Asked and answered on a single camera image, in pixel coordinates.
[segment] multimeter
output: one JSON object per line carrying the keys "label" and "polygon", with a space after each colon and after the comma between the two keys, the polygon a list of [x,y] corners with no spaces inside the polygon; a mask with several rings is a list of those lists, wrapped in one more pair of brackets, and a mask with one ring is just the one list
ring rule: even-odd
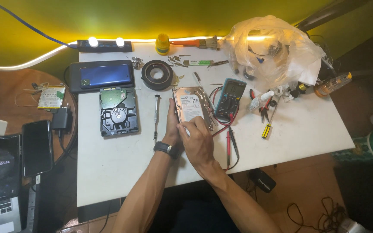
{"label": "multimeter", "polygon": [[246,83],[240,80],[227,78],[224,82],[223,92],[217,104],[215,116],[230,119],[230,114],[235,115],[238,103],[244,93]]}

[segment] white table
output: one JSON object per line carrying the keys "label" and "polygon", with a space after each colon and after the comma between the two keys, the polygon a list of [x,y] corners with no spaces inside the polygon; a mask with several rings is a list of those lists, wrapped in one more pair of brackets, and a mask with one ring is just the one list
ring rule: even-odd
{"label": "white table", "polygon": [[[124,60],[126,56],[166,61],[155,51],[155,43],[133,43],[131,53],[80,53],[80,62]],[[222,51],[193,47],[171,46],[169,55],[188,54],[185,60],[215,60],[227,58]],[[207,68],[206,66],[172,67],[178,76],[185,75],[178,87],[197,86],[192,77],[196,71],[203,87],[210,93],[215,87],[210,83],[224,83],[225,78],[237,78],[226,65]],[[102,137],[100,134],[99,92],[79,95],[78,119],[78,162],[77,162],[77,206],[85,206],[114,198],[125,197],[153,155],[153,132],[155,131],[155,94],[161,96],[159,105],[158,140],[166,128],[168,98],[172,90],[153,91],[141,80],[141,71],[135,70],[138,103],[138,133]],[[232,129],[240,152],[237,166],[227,173],[245,171],[332,151],[353,148],[338,111],[331,98],[319,98],[314,93],[299,96],[291,103],[281,102],[272,123],[268,140],[261,138],[266,125],[261,123],[260,114],[247,114],[245,106],[250,101],[248,85],[241,99]],[[214,138],[215,159],[226,167],[226,134]],[[232,150],[232,164],[236,156]],[[185,152],[170,168],[166,187],[201,180],[189,163]]]}

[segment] round wooden table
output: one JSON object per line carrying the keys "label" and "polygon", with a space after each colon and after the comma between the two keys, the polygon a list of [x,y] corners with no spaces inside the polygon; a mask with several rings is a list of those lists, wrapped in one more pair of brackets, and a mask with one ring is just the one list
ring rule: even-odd
{"label": "round wooden table", "polygon": [[[22,125],[25,123],[51,120],[53,114],[37,107],[18,107],[15,102],[17,96],[18,105],[37,105],[31,97],[31,91],[24,89],[33,89],[31,84],[41,84],[48,82],[50,85],[59,85],[63,83],[58,78],[32,69],[24,69],[19,71],[2,72],[0,71],[0,120],[7,121],[7,130],[5,135],[20,134]],[[36,101],[39,100],[41,92],[34,95]],[[70,94],[68,87],[66,88],[63,106],[69,105],[73,113],[73,123],[69,134],[63,135],[63,145],[68,151],[73,145],[77,137],[77,101],[74,95]],[[53,132],[53,149],[54,162],[58,163],[64,158],[63,150],[60,147],[57,132]]]}

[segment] orange brush handle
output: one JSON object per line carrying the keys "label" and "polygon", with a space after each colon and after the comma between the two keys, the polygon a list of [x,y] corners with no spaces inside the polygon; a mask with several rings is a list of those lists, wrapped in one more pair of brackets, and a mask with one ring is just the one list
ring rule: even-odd
{"label": "orange brush handle", "polygon": [[199,47],[199,40],[190,40],[190,41],[171,41],[173,45],[190,45]]}

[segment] tape roll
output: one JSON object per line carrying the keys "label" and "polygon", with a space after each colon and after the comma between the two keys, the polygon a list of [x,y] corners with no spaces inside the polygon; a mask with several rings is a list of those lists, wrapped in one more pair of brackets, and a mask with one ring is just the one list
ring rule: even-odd
{"label": "tape roll", "polygon": [[166,62],[160,60],[149,61],[142,68],[143,83],[155,91],[168,88],[172,84],[173,74],[172,68]]}

